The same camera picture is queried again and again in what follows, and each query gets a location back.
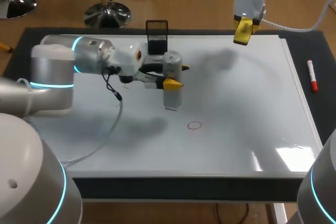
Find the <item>chrome chair base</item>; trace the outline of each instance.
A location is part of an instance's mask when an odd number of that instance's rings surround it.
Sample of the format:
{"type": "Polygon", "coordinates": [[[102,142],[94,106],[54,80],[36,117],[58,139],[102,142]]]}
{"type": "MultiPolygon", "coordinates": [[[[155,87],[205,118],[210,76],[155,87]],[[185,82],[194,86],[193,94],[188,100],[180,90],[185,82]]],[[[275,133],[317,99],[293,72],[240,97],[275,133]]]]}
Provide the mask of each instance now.
{"type": "Polygon", "coordinates": [[[84,13],[84,23],[94,28],[120,28],[131,21],[131,11],[127,6],[109,2],[91,6],[84,13]]]}
{"type": "Polygon", "coordinates": [[[0,19],[17,18],[35,9],[36,0],[0,0],[0,19]]]}

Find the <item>whiteboard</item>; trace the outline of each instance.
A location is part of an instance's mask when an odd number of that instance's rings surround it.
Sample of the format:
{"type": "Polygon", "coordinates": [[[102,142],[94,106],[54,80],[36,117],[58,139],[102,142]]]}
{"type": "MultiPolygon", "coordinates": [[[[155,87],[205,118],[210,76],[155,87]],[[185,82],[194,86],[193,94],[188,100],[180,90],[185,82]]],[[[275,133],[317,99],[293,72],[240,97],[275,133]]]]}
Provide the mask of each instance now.
{"type": "MultiPolygon", "coordinates": [[[[116,47],[139,41],[146,52],[146,36],[90,37],[116,47]]],[[[164,109],[162,90],[114,77],[111,84],[124,100],[120,123],[103,149],[68,168],[70,175],[304,177],[322,144],[286,40],[258,35],[248,46],[232,41],[169,36],[169,50],[191,67],[183,72],[183,104],[176,112],[164,109]]],[[[70,114],[34,122],[56,156],[70,159],[102,141],[118,103],[100,75],[77,73],[70,114]]]]}

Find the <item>red marker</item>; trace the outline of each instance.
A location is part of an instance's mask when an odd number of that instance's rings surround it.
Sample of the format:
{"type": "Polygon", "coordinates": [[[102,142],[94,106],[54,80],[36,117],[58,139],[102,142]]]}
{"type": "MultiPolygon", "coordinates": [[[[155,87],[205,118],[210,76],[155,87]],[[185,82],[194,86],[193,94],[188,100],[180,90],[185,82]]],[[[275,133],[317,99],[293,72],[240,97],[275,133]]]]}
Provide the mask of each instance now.
{"type": "Polygon", "coordinates": [[[314,67],[313,67],[313,62],[311,60],[308,60],[308,70],[309,70],[309,75],[310,75],[310,81],[311,81],[311,87],[313,89],[313,92],[319,91],[317,88],[317,82],[316,82],[316,77],[314,73],[314,67]]]}

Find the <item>wooden floor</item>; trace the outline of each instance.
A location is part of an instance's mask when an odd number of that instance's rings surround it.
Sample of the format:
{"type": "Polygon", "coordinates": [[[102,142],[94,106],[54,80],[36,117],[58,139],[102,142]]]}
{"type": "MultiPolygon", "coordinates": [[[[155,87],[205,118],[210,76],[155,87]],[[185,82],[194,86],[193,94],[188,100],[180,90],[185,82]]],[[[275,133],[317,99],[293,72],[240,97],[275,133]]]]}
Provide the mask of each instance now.
{"type": "MultiPolygon", "coordinates": [[[[0,42],[16,46],[26,27],[84,27],[84,11],[100,0],[37,0],[34,13],[13,20],[0,20],[0,42]]],[[[144,28],[148,19],[167,19],[174,29],[233,29],[233,0],[115,0],[132,12],[128,28],[144,28]]],[[[326,0],[266,0],[270,21],[306,28],[317,20],[326,0]]],[[[329,46],[336,55],[336,13],[331,9],[322,22],[329,46]]],[[[0,73],[10,59],[0,52],[0,73]]],[[[294,205],[288,205],[292,214],[294,205]]],[[[245,204],[220,204],[222,223],[236,224],[244,215],[245,204]]],[[[216,223],[213,203],[89,203],[84,206],[87,223],[216,223]]],[[[251,204],[244,224],[268,223],[265,205],[251,204]]]]}

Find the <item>black office chair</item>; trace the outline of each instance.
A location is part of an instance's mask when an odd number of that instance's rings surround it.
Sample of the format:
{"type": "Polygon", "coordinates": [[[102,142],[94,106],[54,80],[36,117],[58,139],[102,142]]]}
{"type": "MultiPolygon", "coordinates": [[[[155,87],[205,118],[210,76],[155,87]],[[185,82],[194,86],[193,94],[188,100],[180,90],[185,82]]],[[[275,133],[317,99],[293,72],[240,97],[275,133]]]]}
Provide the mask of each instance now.
{"type": "Polygon", "coordinates": [[[131,11],[128,7],[113,0],[101,0],[101,3],[91,6],[84,14],[85,24],[95,28],[119,28],[130,21],[131,11]]]}
{"type": "Polygon", "coordinates": [[[35,9],[36,0],[0,0],[0,19],[17,18],[35,9]]]}

